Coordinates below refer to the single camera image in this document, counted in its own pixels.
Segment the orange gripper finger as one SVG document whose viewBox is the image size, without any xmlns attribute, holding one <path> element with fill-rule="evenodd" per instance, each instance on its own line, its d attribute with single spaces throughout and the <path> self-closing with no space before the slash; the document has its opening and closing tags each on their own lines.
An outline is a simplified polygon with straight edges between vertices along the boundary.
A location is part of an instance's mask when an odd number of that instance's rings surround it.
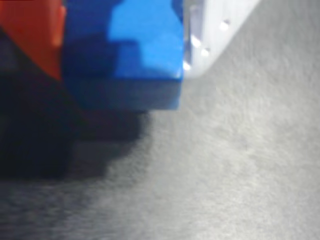
<svg viewBox="0 0 320 240">
<path fill-rule="evenodd" d="M 61 80 L 67 9 L 61 0 L 2 0 L 0 27 L 41 70 Z"/>
</svg>

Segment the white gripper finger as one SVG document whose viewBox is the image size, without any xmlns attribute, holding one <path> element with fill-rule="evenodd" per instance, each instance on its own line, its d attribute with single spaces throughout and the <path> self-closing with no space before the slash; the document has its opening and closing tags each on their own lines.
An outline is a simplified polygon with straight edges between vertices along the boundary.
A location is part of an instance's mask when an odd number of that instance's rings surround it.
<svg viewBox="0 0 320 240">
<path fill-rule="evenodd" d="M 203 75 L 229 45 L 259 0 L 195 0 L 188 9 L 185 79 Z"/>
</svg>

